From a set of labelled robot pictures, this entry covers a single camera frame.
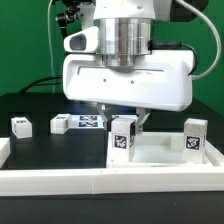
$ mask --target white block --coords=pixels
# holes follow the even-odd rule
[[[202,163],[207,135],[207,120],[188,119],[184,124],[183,159],[188,162]]]
[[[10,154],[9,138],[0,138],[0,168],[5,163]]]
[[[132,162],[135,136],[131,135],[131,124],[135,119],[117,118],[112,121],[112,160]]]
[[[32,137],[32,124],[25,117],[15,117],[11,119],[12,132],[20,138]]]
[[[71,120],[70,114],[58,114],[51,120],[51,133],[64,134],[69,129]]]

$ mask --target black cable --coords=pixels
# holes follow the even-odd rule
[[[46,82],[46,81],[50,81],[50,80],[56,80],[56,79],[62,79],[62,76],[50,76],[50,77],[46,77],[43,79],[38,79],[32,83],[30,83],[29,85],[25,86],[24,88],[22,88],[19,93],[26,93],[26,91],[30,88],[32,88],[33,86],[40,86],[40,85],[57,85],[57,83],[42,83],[39,84],[41,82]]]
[[[187,48],[188,50],[191,50],[192,52],[193,52],[193,55],[194,55],[194,66],[193,66],[193,68],[192,68],[192,70],[191,70],[191,72],[190,72],[190,74],[189,75],[192,75],[193,74],[193,72],[195,72],[195,70],[197,69],[197,67],[198,67],[198,54],[197,54],[197,52],[195,51],[195,49],[192,47],[192,46],[190,46],[190,45],[188,45],[188,44],[183,44],[182,43],[182,47],[184,47],[184,48]]]
[[[177,50],[177,49],[182,49],[186,48],[188,50],[191,50],[194,55],[194,66],[189,73],[191,75],[198,67],[198,55],[195,49],[188,45],[188,44],[183,44],[181,41],[172,41],[172,42],[149,42],[148,49],[149,50]]]

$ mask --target green backdrop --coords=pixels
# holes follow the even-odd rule
[[[51,75],[47,35],[47,8],[49,0],[1,0],[0,7],[0,95],[17,92],[37,79]],[[205,14],[216,25],[224,40],[224,1],[210,0]],[[52,41],[56,75],[62,75],[64,60],[63,41],[55,22],[57,13],[64,6],[57,3],[51,9]],[[69,25],[70,32],[77,24]],[[214,37],[200,19],[190,23],[156,22],[154,39],[181,40],[192,45],[199,54],[200,64],[196,74],[211,65],[216,45]],[[224,115],[224,58],[206,78],[193,82],[194,97]],[[52,91],[50,87],[33,88],[31,91]]]

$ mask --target white tray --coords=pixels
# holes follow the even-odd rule
[[[172,149],[172,137],[182,140],[182,143],[179,143],[182,148]],[[140,136],[136,136],[135,154],[133,162],[130,163],[121,163],[114,159],[111,139],[110,133],[107,149],[107,168],[224,166],[224,156],[208,141],[205,143],[205,154],[202,163],[185,161],[183,159],[183,133],[145,132]]]
[[[164,136],[169,136],[171,133],[156,133],[156,135],[158,138],[153,139],[157,144],[164,145]],[[3,151],[9,149],[8,140],[3,141],[0,152],[2,149]],[[192,164],[192,166],[81,170],[2,170],[0,196],[224,191],[223,155],[208,142],[206,144],[206,156],[209,162],[198,166]]]

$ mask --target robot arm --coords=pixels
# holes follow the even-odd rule
[[[192,101],[194,54],[170,50],[173,44],[164,44],[160,50],[151,48],[153,21],[178,21],[179,14],[172,13],[180,7],[176,1],[96,0],[94,13],[83,14],[93,26],[64,41],[66,51],[72,53],[63,68],[65,95],[98,103],[105,122],[110,121],[105,116],[105,104],[136,107],[139,118],[135,134],[142,132],[149,109],[181,111],[188,107]],[[188,2],[200,2],[197,6],[201,10],[208,3]],[[85,5],[76,4],[78,7],[81,12]]]

